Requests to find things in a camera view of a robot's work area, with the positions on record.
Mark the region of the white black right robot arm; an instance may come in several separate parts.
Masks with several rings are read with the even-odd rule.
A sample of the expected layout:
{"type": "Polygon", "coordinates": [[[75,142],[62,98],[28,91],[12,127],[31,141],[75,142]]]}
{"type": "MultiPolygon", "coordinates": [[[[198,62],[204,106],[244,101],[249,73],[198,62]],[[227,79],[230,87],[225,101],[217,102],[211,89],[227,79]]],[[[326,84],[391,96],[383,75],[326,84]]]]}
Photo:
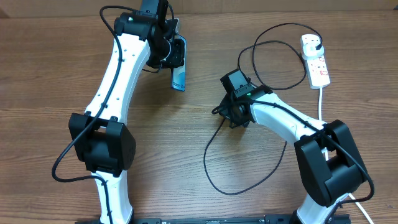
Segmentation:
{"type": "Polygon", "coordinates": [[[265,86],[228,89],[212,112],[228,119],[230,128],[257,123],[294,146],[307,196],[290,216],[290,223],[346,223],[349,218],[335,213],[346,203],[356,203],[348,198],[349,194],[368,182],[370,193],[363,199],[373,197],[373,181],[344,122],[326,123],[311,118],[265,86]]]}

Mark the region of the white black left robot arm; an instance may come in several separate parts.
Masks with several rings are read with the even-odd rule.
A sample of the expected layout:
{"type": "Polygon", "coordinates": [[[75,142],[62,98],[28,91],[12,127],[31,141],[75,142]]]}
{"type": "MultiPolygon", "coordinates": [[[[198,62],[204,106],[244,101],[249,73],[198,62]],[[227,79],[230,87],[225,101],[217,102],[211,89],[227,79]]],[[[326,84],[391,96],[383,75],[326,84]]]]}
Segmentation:
{"type": "Polygon", "coordinates": [[[101,85],[85,112],[70,117],[70,147],[96,182],[101,215],[95,222],[134,223],[127,172],[136,140],[127,128],[129,105],[146,65],[170,69],[170,86],[185,91],[187,41],[179,18],[165,19],[161,12],[130,9],[116,18],[111,32],[113,54],[101,85]]]}

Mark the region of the blue screen smartphone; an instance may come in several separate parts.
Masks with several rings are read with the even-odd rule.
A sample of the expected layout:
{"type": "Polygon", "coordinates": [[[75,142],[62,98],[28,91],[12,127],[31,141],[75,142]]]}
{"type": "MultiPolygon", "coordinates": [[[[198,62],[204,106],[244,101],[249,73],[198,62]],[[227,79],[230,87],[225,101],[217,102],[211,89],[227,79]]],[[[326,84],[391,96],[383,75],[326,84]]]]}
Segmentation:
{"type": "Polygon", "coordinates": [[[171,76],[171,88],[178,91],[185,91],[185,73],[186,73],[186,48],[187,48],[187,41],[181,35],[178,35],[175,41],[180,41],[182,46],[182,62],[183,65],[172,70],[171,76]]]}

